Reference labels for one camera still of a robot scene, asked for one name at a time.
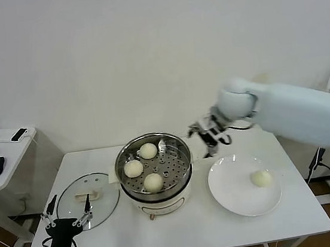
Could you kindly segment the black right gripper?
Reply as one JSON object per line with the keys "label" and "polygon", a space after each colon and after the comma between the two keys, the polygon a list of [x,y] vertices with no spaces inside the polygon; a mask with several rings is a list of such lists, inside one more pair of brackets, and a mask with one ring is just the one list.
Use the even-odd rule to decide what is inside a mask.
{"label": "black right gripper", "polygon": [[209,135],[208,132],[211,130],[216,133],[224,132],[227,129],[227,125],[227,117],[221,113],[208,113],[195,123],[189,125],[187,138],[191,138],[195,133],[198,134],[207,148],[206,155],[203,158],[211,158],[216,154],[218,147],[216,139]]}

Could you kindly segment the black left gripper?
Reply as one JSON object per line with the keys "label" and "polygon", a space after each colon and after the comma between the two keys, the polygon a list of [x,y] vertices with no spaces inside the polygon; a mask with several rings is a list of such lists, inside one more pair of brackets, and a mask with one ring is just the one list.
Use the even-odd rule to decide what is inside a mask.
{"label": "black left gripper", "polygon": [[51,241],[50,246],[47,247],[77,247],[74,237],[83,232],[83,227],[93,217],[89,197],[90,195],[87,194],[81,218],[58,218],[54,220],[53,214],[57,200],[57,195],[54,195],[46,210],[40,216],[45,223],[45,230],[48,234],[45,241]]}

